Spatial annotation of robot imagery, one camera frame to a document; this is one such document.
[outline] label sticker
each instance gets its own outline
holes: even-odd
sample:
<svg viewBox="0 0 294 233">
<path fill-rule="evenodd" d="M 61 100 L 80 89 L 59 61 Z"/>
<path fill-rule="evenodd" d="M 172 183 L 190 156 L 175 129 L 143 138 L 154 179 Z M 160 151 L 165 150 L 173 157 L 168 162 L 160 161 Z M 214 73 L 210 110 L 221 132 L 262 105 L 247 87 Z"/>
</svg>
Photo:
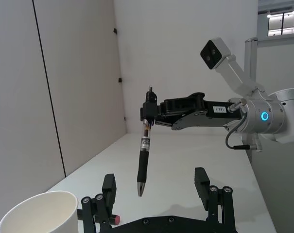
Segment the label sticker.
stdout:
<svg viewBox="0 0 294 233">
<path fill-rule="evenodd" d="M 226 108 L 221 106 L 213 106 L 214 113 L 226 113 Z"/>
<path fill-rule="evenodd" d="M 140 150 L 145 149 L 149 151 L 150 148 L 150 138 L 149 137 L 142 137 L 141 138 L 141 144 L 140 144 Z"/>
</svg>

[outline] screw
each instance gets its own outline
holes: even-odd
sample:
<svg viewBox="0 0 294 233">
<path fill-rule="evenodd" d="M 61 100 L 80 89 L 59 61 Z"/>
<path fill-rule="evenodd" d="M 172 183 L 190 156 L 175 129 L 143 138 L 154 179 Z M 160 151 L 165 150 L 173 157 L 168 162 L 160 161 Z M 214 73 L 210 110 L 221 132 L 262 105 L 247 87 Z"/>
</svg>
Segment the screw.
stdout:
<svg viewBox="0 0 294 233">
<path fill-rule="evenodd" d="M 145 218 L 145 219 L 142 221 L 142 223 L 143 223 L 144 225 L 147 225 L 147 224 L 149 224 L 149 220 L 148 220 L 147 218 Z"/>
<path fill-rule="evenodd" d="M 89 202 L 89 198 L 84 198 L 84 199 L 82 200 L 82 202 L 83 202 L 83 203 L 88 203 L 88 202 Z"/>
<path fill-rule="evenodd" d="M 225 192 L 230 193 L 230 192 L 232 192 L 232 190 L 231 190 L 231 188 L 227 187 L 227 188 L 225 188 Z"/>
<path fill-rule="evenodd" d="M 104 197 L 103 197 L 103 195 L 101 195 L 101 194 L 98 195 L 98 196 L 96 197 L 97 200 L 101 200 L 101 199 L 103 199 L 103 198 L 104 198 Z"/>
<path fill-rule="evenodd" d="M 170 217 L 170 218 L 168 219 L 168 221 L 169 221 L 169 222 L 174 222 L 175 219 L 174 219 L 173 217 Z"/>
<path fill-rule="evenodd" d="M 212 187 L 210 187 L 210 190 L 215 192 L 215 191 L 217 191 L 217 188 L 215 186 L 212 186 Z"/>
</svg>

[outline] white cup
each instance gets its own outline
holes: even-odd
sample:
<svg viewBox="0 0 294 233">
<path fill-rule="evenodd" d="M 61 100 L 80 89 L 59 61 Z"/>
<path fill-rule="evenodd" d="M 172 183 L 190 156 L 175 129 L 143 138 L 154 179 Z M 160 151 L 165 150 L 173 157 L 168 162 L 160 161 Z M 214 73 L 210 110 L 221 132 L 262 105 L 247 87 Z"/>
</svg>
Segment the white cup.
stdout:
<svg viewBox="0 0 294 233">
<path fill-rule="evenodd" d="M 78 233 L 78 199 L 53 191 L 29 198 L 11 209 L 0 222 L 0 233 Z"/>
</svg>

